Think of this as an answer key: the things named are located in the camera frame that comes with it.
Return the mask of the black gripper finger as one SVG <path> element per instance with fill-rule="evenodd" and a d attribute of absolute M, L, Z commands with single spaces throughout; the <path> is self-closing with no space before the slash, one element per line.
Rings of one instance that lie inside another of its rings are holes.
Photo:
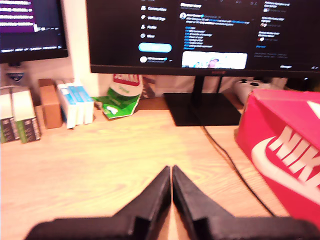
<path fill-rule="evenodd" d="M 116 217 L 129 219 L 129 237 L 158 237 L 171 206 L 171 168 L 165 166 Z"/>
<path fill-rule="evenodd" d="M 190 238 L 211 238 L 210 219 L 234 216 L 203 193 L 177 166 L 172 168 L 173 202 Z"/>

